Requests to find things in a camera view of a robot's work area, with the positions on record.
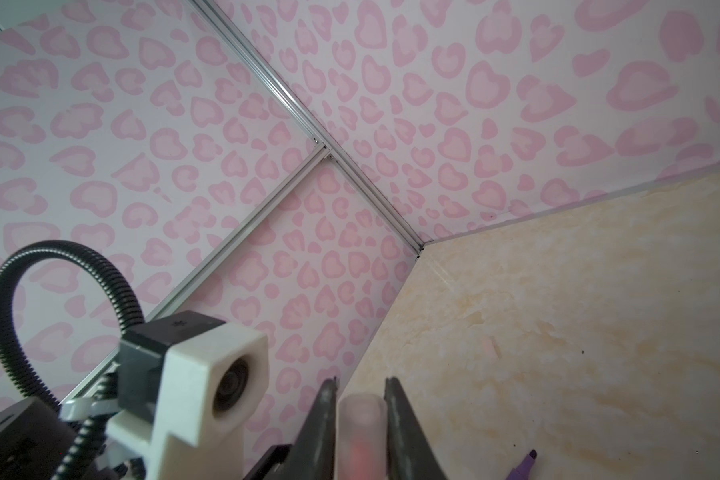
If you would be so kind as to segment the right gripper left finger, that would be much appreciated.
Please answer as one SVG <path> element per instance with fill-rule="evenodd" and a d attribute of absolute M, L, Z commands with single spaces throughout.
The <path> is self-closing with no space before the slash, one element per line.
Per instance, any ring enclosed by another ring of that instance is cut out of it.
<path fill-rule="evenodd" d="M 305 422 L 276 479 L 334 478 L 338 384 L 335 377 L 325 380 L 317 391 Z"/>

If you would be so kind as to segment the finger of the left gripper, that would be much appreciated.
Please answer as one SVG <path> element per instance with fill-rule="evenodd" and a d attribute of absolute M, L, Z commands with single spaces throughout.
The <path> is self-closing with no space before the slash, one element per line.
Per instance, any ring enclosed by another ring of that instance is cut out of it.
<path fill-rule="evenodd" d="M 290 444 L 271 446 L 243 477 L 244 480 L 273 479 L 290 453 Z"/>

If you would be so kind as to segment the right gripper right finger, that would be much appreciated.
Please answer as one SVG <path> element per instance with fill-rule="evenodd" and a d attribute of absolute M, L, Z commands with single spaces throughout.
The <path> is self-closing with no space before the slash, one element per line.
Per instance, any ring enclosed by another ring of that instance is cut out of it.
<path fill-rule="evenodd" d="M 385 380 L 389 479 L 446 479 L 397 377 Z"/>

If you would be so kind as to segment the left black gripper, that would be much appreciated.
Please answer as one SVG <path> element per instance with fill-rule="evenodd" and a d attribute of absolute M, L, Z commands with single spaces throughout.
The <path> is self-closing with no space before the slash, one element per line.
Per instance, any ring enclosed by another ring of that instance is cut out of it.
<path fill-rule="evenodd" d="M 77 437 L 41 399 L 0 411 L 0 479 L 50 479 Z"/>

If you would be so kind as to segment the clear pen cap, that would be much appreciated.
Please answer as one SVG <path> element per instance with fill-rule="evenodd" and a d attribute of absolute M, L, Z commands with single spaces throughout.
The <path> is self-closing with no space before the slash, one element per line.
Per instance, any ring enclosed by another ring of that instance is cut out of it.
<path fill-rule="evenodd" d="M 342 455 L 352 441 L 364 440 L 377 451 L 381 478 L 387 477 L 387 405 L 378 395 L 351 394 L 339 402 L 336 441 L 337 479 L 341 478 Z"/>

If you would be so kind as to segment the purple highlighter pen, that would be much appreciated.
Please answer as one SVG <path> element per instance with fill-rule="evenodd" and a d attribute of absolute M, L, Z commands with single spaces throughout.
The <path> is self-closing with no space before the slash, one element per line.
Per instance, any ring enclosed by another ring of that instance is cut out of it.
<path fill-rule="evenodd" d="M 509 472 L 506 480 L 529 480 L 537 457 L 537 451 L 531 450 L 521 462 Z"/>

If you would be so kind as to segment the pink highlighter pen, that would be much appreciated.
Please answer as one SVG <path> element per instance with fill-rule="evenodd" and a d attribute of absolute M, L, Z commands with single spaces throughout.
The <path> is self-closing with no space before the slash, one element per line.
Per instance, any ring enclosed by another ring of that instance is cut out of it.
<path fill-rule="evenodd" d="M 342 455 L 341 478 L 380 479 L 381 470 L 376 448 L 364 440 L 352 441 Z"/>

